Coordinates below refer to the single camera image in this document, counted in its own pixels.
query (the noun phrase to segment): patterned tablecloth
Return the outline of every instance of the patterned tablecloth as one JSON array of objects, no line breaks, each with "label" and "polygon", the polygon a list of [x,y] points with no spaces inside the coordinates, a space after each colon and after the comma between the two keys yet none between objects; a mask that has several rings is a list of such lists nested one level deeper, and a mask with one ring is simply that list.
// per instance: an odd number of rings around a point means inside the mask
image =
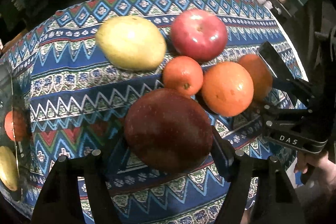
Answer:
[{"label": "patterned tablecloth", "polygon": [[[121,126],[127,108],[145,92],[162,87],[160,73],[173,58],[168,52],[152,72],[116,69],[95,44],[99,25],[113,16],[135,15],[151,20],[168,37],[171,22],[192,8],[215,13],[227,26],[228,44],[211,66],[256,52],[268,40],[296,77],[306,78],[291,42],[269,10],[249,0],[93,0],[58,11],[11,50],[8,61],[30,110],[31,158],[29,185],[23,201],[13,202],[31,217],[43,183],[60,155],[83,157],[100,148]],[[293,107],[287,95],[272,90],[269,100]],[[284,168],[295,152],[265,142],[257,115],[209,115],[221,136],[248,155],[278,155]],[[229,184],[218,175],[211,159],[185,176],[171,176],[145,166],[131,155],[127,168],[107,182],[124,223],[211,223],[221,207]],[[253,204],[257,178],[252,179],[247,207]],[[84,179],[79,178],[81,203],[87,223],[93,223]]]}]

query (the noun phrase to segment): blue tablecloth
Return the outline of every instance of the blue tablecloth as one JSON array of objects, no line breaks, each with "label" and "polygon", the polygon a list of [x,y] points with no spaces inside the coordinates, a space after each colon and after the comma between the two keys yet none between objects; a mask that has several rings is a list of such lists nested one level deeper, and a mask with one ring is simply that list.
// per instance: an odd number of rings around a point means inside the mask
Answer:
[{"label": "blue tablecloth", "polygon": [[[58,11],[0,60],[11,64],[30,110],[33,136],[28,188],[19,203],[1,188],[19,212],[31,217],[43,183],[60,155],[83,157],[102,147],[121,127],[127,108],[145,92],[162,87],[161,71],[173,58],[169,39],[164,61],[155,71],[124,71],[111,65],[95,44],[100,24],[113,16],[145,17],[168,38],[175,17],[192,8],[215,13],[227,26],[226,49],[203,66],[236,61],[268,40],[293,75],[305,78],[281,26],[269,10],[249,0],[93,0]],[[272,90],[268,99],[282,108],[293,107],[287,95],[277,90]],[[236,117],[209,117],[223,138],[252,157],[277,155],[284,168],[295,159],[295,152],[259,136],[258,115],[244,112]],[[84,179],[79,178],[78,183],[86,222],[93,223]],[[172,176],[145,166],[134,155],[126,170],[106,184],[124,223],[211,223],[229,187],[211,157],[188,175]],[[256,187],[254,178],[247,208],[254,202]]]}]

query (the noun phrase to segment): white zigzag line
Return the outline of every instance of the white zigzag line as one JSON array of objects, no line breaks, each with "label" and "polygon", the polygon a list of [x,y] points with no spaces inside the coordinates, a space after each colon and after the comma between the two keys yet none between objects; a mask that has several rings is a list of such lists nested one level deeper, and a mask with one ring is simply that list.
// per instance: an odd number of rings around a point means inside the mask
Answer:
[{"label": "white zigzag line", "polygon": [[[161,84],[161,82],[159,80],[156,80],[155,89],[158,87],[159,84]],[[70,111],[71,105],[72,105],[72,103],[74,103],[81,111],[83,111],[86,100],[89,101],[92,104],[92,106],[94,106],[94,107],[97,107],[98,102],[100,101],[100,98],[103,98],[105,100],[105,102],[107,102],[109,105],[111,105],[115,95],[118,95],[124,102],[127,102],[130,91],[134,92],[138,97],[141,97],[144,94],[146,88],[148,90],[152,91],[152,89],[146,84],[143,84],[140,93],[138,93],[132,86],[128,85],[127,89],[126,89],[125,97],[122,96],[119,91],[117,91],[116,89],[113,89],[112,94],[110,96],[110,99],[107,99],[105,95],[103,95],[101,92],[98,92],[95,102],[93,102],[90,99],[90,97],[87,94],[85,94],[84,97],[83,97],[81,105],[79,105],[77,103],[77,101],[71,96],[68,104],[66,104],[61,97],[58,97],[56,108],[50,100],[47,101],[45,109],[42,107],[41,104],[38,104],[36,112],[34,111],[32,105],[30,105],[30,108],[31,108],[31,111],[32,111],[32,113],[34,114],[35,117],[37,117],[37,114],[39,113],[39,111],[42,111],[45,115],[47,115],[49,107],[52,108],[55,111],[55,113],[58,113],[61,104],[65,107],[65,109],[67,111]]]}]

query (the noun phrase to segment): metal screw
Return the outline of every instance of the metal screw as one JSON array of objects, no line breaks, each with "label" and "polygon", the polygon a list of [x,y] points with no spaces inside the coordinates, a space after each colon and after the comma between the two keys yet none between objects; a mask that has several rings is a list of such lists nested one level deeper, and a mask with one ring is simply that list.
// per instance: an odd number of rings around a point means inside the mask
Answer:
[{"label": "metal screw", "polygon": [[99,149],[95,149],[95,150],[92,151],[92,155],[94,155],[94,156],[98,156],[98,155],[100,155],[100,153],[101,153],[101,151]]},{"label": "metal screw", "polygon": [[272,162],[277,162],[277,161],[278,161],[278,157],[276,157],[276,156],[270,156],[269,159],[270,159]]},{"label": "metal screw", "polygon": [[244,151],[241,150],[241,149],[236,150],[235,153],[236,153],[236,155],[239,156],[239,157],[244,156],[244,154],[245,154]]},{"label": "metal screw", "polygon": [[67,158],[68,158],[67,156],[62,155],[62,156],[59,156],[59,157],[58,157],[58,161],[63,162],[63,161],[65,161]]}]

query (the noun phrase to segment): red apple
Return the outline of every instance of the red apple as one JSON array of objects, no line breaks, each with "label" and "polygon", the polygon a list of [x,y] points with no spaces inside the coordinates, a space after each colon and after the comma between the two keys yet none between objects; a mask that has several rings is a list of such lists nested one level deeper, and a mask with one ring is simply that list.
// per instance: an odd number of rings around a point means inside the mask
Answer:
[{"label": "red apple", "polygon": [[170,38],[181,55],[207,62],[222,53],[227,44],[225,24],[214,14],[191,9],[183,12],[171,26]]},{"label": "red apple", "polygon": [[212,145],[211,125],[203,108],[167,88],[145,94],[130,107],[124,133],[140,160],[173,174],[199,167]]}]

